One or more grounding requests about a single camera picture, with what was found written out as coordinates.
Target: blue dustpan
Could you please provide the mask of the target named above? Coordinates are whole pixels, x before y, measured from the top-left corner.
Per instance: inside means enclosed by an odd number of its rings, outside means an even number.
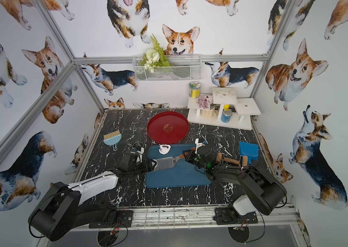
[[[241,156],[248,156],[249,165],[251,165],[252,160],[257,160],[259,157],[259,146],[256,144],[239,141],[238,150]]]

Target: wire basket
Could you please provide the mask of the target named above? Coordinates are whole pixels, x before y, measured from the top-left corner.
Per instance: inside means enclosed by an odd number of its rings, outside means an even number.
[[[201,55],[167,56],[173,67],[155,67],[151,73],[140,65],[142,55],[133,57],[133,68],[139,82],[200,80]]]

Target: blue jar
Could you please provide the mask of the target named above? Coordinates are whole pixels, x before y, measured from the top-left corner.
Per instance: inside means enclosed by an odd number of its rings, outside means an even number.
[[[232,111],[230,109],[225,109],[222,112],[221,121],[229,122],[231,117],[232,117]]]

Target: brush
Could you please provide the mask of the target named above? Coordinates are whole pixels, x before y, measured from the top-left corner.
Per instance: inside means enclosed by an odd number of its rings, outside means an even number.
[[[122,134],[119,130],[111,132],[107,135],[104,135],[103,142],[108,146],[114,146],[114,151],[118,150],[117,143],[122,139]]]

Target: dog tongue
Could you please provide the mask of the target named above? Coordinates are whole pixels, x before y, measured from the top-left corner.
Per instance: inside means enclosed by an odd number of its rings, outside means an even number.
[[[133,4],[133,0],[123,0],[123,2],[127,5],[127,6],[131,6]]]

